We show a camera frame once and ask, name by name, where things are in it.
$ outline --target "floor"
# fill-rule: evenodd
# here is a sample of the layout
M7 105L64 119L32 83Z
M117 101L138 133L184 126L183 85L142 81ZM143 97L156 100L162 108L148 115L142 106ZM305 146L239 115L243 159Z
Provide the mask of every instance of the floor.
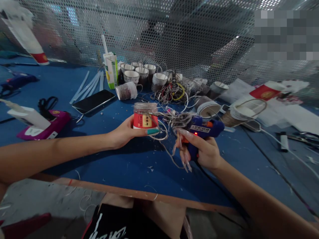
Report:
M8 189L0 204L0 220L5 220L2 226L6 226L50 212L53 219L26 239L78 239L90 221L95 205L100 203L104 194L25 179ZM188 209L187 216L196 239L247 238L239 226L218 213Z

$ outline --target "black smartphone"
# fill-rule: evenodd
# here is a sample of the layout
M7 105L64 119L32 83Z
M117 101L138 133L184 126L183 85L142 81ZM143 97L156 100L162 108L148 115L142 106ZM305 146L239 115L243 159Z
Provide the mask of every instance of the black smartphone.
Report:
M106 102L113 99L115 95L107 90L102 90L94 95L91 95L79 102L74 103L72 106L81 114L86 114L102 106Z

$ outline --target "metal mesh wall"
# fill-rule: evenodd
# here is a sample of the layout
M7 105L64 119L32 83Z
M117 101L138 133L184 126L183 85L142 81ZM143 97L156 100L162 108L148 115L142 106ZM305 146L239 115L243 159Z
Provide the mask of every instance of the metal mesh wall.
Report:
M255 10L314 10L315 0L19 0L35 16L33 32L47 57L98 65L101 34L118 60L143 60L188 78L249 84L309 81L298 93L317 105L318 61L256 61ZM1 21L0 29L14 42Z

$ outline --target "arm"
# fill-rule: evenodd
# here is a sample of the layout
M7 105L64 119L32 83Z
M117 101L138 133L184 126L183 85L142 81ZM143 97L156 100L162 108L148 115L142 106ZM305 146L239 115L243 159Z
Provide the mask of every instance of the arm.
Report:
M310 223L250 181L220 155L214 138L206 141L186 130L179 132L199 149L198 162L208 168L237 199L252 220L270 238L318 238ZM184 160L190 160L182 146Z
M132 129L133 119L132 115L107 134L27 141L1 147L0 202L13 182L76 158L121 148L134 137L146 136L147 130Z

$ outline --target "lap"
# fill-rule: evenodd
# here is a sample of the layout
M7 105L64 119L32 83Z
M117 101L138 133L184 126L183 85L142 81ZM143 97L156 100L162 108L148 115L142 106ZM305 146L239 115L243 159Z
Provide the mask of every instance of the lap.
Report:
M83 239L87 238L179 238L186 208L150 203L142 212L134 199L109 194L96 208Z

